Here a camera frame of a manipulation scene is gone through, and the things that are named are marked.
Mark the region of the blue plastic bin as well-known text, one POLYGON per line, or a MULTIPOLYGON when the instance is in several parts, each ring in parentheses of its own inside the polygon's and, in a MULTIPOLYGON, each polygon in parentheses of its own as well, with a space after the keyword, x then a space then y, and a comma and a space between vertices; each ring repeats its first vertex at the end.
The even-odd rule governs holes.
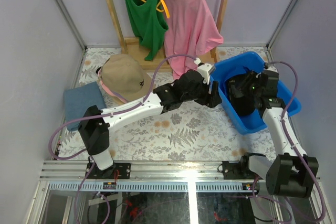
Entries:
POLYGON ((292 92, 279 80, 278 94, 276 98, 255 99, 255 111, 248 116, 238 116, 228 101, 226 91, 226 81, 238 74, 245 74, 249 71, 261 73, 264 71, 264 62, 257 53, 249 51, 238 56, 215 64, 215 71, 211 74, 211 80, 219 83, 219 95, 222 99, 222 107, 232 121, 236 130, 242 134, 252 134, 267 127, 263 121, 263 113, 272 107, 285 108, 289 105, 287 113, 289 116, 295 115, 301 110, 301 104, 297 98, 292 98, 292 92))

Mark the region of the beige sport cap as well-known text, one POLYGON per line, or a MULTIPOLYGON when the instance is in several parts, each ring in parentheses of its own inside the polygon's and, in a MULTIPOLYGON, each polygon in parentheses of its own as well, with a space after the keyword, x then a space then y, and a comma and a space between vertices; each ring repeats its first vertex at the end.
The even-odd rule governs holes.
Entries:
POLYGON ((112 92, 120 94, 128 102, 146 96, 155 87, 139 62, 127 54, 111 56, 103 64, 98 77, 112 92))

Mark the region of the pink t-shirt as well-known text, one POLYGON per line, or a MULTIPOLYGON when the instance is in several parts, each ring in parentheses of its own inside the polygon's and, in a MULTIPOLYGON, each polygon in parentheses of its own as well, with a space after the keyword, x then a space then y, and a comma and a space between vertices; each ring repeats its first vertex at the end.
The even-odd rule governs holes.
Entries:
POLYGON ((170 13, 164 35, 165 55, 169 59, 173 79, 197 68, 194 60, 184 57, 202 56, 224 42, 206 0, 164 0, 170 13))

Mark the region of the folded blue cloth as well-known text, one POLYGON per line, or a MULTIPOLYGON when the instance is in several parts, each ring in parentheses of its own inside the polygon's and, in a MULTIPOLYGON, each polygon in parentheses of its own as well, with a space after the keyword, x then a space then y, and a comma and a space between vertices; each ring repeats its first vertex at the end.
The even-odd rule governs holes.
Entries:
POLYGON ((86 110, 91 106, 96 105, 100 110, 106 108, 103 95, 96 82, 66 90, 64 105, 66 122, 84 117, 86 110))

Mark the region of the wooden clothes rack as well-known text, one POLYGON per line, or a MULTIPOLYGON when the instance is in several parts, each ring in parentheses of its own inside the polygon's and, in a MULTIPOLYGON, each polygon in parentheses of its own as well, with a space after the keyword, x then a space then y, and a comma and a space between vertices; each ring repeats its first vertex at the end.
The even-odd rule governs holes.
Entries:
MULTIPOLYGON (((217 21, 216 21, 216 27, 218 31, 221 31, 221 28, 222 28, 223 19, 224 19, 224 15, 226 11, 226 6, 227 6, 227 1, 228 0, 220 0, 220 6, 219 6, 217 21)), ((106 0, 106 3, 107 3, 107 7, 109 10, 109 14, 110 14, 113 26, 115 28, 118 42, 121 47, 121 52, 123 54, 129 54, 133 56, 134 59, 136 59, 140 63, 141 67, 144 70, 154 71, 155 68, 160 63, 160 61, 165 59, 164 48, 158 51, 153 61, 144 60, 149 50, 140 46, 138 38, 136 37, 125 38, 124 37, 119 20, 118 20, 118 15, 117 15, 113 0, 106 0)))

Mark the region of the green tank top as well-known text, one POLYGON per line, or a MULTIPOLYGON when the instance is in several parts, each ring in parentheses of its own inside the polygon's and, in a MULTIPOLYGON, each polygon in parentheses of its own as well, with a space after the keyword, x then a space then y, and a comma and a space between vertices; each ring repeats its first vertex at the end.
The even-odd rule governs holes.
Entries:
POLYGON ((133 33, 139 44, 149 50, 144 58, 152 61, 162 48, 164 35, 169 29, 163 13, 159 12, 160 0, 124 0, 133 33))

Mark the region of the pink cap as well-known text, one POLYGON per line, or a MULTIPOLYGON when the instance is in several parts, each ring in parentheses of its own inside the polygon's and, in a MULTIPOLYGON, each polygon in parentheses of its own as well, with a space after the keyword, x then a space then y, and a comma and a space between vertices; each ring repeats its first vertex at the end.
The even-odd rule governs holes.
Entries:
POLYGON ((99 84, 101 85, 101 87, 104 89, 104 91, 110 95, 111 97, 114 98, 118 98, 122 103, 127 103, 128 101, 122 97, 121 95, 119 95, 118 93, 113 93, 102 81, 101 77, 98 78, 99 84))

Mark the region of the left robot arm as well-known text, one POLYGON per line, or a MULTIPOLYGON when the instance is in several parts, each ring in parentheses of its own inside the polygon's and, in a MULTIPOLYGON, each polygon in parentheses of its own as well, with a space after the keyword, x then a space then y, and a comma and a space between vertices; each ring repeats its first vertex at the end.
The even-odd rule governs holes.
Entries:
POLYGON ((176 110, 188 101, 208 108, 216 107, 222 102, 219 83, 211 81, 209 75, 202 76, 198 71, 190 70, 178 80, 155 88, 147 97, 111 109, 89 107, 78 128, 92 159, 87 166, 88 178, 118 176, 120 169, 109 151, 111 132, 143 118, 176 110))

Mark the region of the wooden hat stand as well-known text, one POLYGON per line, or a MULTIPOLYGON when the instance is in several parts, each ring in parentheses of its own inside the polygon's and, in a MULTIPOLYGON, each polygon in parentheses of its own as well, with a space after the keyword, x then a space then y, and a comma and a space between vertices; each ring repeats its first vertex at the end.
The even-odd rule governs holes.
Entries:
POLYGON ((118 105, 123 105, 123 104, 128 103, 128 101, 125 100, 124 98, 112 97, 112 99, 118 105))

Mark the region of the black sport cap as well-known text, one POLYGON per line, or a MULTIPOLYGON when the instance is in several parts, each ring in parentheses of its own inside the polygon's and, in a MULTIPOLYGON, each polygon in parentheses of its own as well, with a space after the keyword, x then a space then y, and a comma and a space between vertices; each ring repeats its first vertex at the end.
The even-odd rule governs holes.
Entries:
POLYGON ((255 111, 255 99, 261 94, 258 73, 249 71, 226 81, 227 98, 238 116, 248 116, 255 111))

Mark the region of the aluminium mounting rail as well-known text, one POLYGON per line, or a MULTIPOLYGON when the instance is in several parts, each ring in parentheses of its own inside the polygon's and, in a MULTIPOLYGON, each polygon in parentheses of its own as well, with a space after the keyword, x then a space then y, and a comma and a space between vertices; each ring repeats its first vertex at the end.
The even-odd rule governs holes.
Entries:
POLYGON ((161 162, 128 161, 118 178, 85 178, 88 161, 45 161, 40 181, 51 190, 246 193, 254 176, 228 179, 220 161, 161 162))

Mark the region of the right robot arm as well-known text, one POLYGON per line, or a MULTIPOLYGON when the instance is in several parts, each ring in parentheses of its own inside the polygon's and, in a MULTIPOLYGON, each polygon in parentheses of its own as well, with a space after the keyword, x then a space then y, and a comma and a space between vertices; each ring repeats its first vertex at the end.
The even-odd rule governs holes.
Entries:
POLYGON ((278 82, 279 74, 275 70, 249 71, 237 87, 244 97, 253 101, 268 127, 277 155, 271 162, 264 154, 245 153, 240 159, 239 172, 245 179, 259 175, 271 195, 308 198, 319 164, 299 144, 289 123, 286 111, 289 105, 278 97, 278 82))

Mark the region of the purple cap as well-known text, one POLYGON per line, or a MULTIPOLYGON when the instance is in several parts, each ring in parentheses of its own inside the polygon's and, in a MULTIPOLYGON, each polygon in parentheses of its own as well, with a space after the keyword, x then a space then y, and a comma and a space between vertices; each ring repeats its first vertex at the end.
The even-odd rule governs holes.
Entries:
POLYGON ((121 96, 118 93, 112 92, 110 89, 106 88, 105 92, 110 95, 111 97, 118 97, 118 98, 124 98, 123 96, 121 96))

